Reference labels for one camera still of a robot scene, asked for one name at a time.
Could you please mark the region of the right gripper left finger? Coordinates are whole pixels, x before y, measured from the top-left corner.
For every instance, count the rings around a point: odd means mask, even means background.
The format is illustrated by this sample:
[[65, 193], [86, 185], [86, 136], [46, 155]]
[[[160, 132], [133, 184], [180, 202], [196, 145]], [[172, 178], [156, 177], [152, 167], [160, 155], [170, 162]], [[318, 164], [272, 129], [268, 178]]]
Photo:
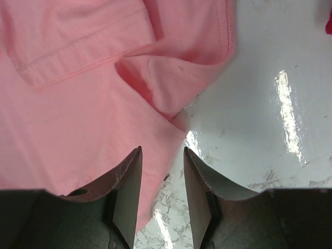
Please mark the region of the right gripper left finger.
[[143, 152], [139, 146], [116, 167], [94, 181], [60, 197], [87, 203], [105, 199], [104, 221], [125, 248], [133, 248], [142, 179]]

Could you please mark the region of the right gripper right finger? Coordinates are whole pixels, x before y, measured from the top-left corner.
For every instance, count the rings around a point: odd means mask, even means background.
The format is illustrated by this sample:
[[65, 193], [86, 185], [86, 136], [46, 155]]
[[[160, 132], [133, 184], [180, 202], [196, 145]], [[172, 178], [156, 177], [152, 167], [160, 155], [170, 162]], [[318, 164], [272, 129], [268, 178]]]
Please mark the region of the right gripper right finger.
[[184, 149], [184, 174], [194, 248], [261, 248], [262, 225], [249, 212], [258, 195]]

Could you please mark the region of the crimson folded t shirt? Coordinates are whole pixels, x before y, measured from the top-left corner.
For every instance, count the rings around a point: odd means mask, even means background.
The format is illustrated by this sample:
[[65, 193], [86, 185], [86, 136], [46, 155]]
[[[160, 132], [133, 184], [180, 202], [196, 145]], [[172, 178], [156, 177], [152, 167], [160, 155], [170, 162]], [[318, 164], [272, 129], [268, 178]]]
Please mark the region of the crimson folded t shirt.
[[329, 19], [326, 26], [325, 26], [325, 32], [328, 34], [328, 35], [331, 35], [332, 34], [332, 19]]

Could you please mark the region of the light pink t shirt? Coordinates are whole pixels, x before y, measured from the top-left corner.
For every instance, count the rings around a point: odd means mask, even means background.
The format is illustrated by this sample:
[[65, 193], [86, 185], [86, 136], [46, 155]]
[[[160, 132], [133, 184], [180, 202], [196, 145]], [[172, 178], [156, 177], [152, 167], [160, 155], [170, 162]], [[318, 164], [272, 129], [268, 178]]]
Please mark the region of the light pink t shirt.
[[142, 229], [234, 19], [234, 1], [1, 1], [1, 189], [66, 195], [142, 147]]

